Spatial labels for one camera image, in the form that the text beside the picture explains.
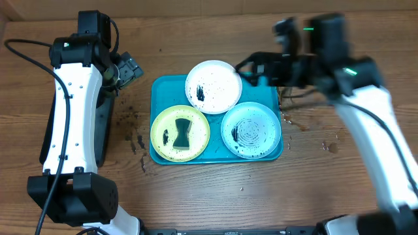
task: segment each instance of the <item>teal tray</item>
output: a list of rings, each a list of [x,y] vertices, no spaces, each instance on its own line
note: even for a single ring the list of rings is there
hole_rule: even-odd
[[[185,79],[187,75],[168,75],[158,78],[151,89],[151,125],[163,110],[174,105],[184,104],[190,105],[184,91]],[[275,87],[261,85],[257,87],[251,86],[245,80],[242,80],[242,94],[238,101],[242,102],[258,102],[269,107],[280,120],[279,101]],[[272,161],[277,159],[283,151],[283,135],[275,150],[266,157],[260,159],[243,159],[236,156],[225,146],[221,137],[221,123],[223,114],[204,114],[210,126],[210,139],[206,149],[195,159],[184,162],[174,163],[162,158],[153,148],[150,142],[151,158],[161,165],[190,165],[190,164],[206,164],[206,163],[245,163],[254,161]]]

